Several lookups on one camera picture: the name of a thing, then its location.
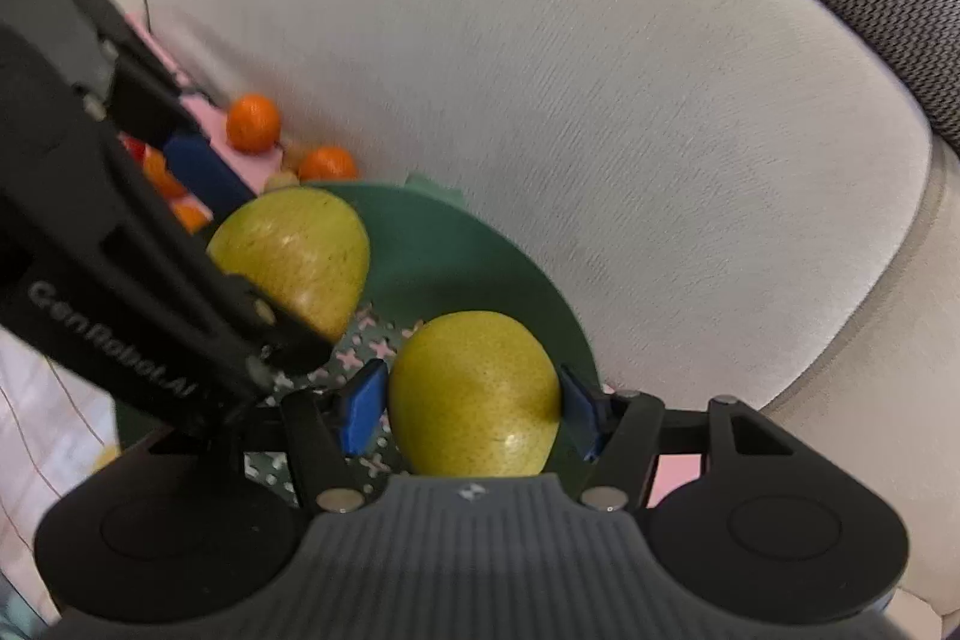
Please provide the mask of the yellow pear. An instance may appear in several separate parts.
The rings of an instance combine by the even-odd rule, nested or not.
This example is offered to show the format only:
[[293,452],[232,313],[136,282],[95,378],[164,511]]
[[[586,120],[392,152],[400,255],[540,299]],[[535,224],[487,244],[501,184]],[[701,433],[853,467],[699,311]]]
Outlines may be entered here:
[[224,273],[241,275],[327,341],[347,331],[370,273],[359,214],[327,190],[268,191],[218,227],[206,247]]
[[418,476],[535,476],[560,427],[560,382],[522,323],[455,312],[425,323],[398,351],[387,414]]

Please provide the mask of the lemon print pink cloth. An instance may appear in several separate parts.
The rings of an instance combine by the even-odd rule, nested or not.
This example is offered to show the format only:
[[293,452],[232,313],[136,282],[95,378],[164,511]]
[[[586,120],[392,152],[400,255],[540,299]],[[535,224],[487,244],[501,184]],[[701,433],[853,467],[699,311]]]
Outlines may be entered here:
[[220,424],[262,347],[106,120],[14,29],[2,31],[2,575],[52,624],[44,513],[139,431]]

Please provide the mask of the green colander bowl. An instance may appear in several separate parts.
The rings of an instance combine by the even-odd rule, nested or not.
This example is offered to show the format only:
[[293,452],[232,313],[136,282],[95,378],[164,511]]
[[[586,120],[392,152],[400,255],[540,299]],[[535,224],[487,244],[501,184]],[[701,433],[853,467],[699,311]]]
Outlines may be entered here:
[[[313,375],[348,375],[371,359],[389,365],[428,321],[455,312],[496,312],[522,323],[555,367],[597,378],[579,321],[519,248],[465,209],[405,187],[324,185],[359,214],[371,242],[361,301],[334,354]],[[410,471],[392,436],[391,477]]]

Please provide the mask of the red tomato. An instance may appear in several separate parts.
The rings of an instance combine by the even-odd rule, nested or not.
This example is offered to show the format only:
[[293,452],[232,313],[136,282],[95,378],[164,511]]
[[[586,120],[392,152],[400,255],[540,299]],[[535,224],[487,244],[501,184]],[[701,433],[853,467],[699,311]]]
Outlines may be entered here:
[[127,133],[121,133],[121,135],[119,135],[119,140],[121,140],[124,148],[127,149],[128,154],[130,154],[130,158],[132,158],[135,163],[141,166],[145,160],[145,143],[140,142],[140,140],[137,140],[137,138],[133,138],[133,136],[127,135]]

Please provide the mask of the orange tangerine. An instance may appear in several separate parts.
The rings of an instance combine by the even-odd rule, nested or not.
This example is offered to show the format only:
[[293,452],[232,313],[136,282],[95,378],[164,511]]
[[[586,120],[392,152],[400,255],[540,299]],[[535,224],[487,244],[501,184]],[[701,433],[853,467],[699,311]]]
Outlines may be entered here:
[[172,213],[189,234],[197,234],[210,224],[210,216],[194,203],[177,202],[171,205]]
[[244,94],[226,113],[226,140],[244,154],[265,154],[278,145],[281,115],[274,101],[262,94]]
[[147,146],[143,154],[142,172],[146,180],[155,187],[168,202],[180,200],[187,195],[187,188],[167,169],[166,158],[158,149]]
[[356,181],[359,167],[347,149],[338,146],[319,146],[302,156],[296,168],[301,182]]

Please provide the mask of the beige fabric sofa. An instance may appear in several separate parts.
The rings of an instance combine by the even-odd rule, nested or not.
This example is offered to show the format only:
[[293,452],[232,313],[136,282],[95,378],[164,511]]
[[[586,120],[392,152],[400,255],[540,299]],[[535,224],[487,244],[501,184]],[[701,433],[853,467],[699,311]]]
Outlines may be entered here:
[[731,393],[882,494],[958,617],[958,145],[820,0],[146,0],[287,145],[466,198],[608,383]]

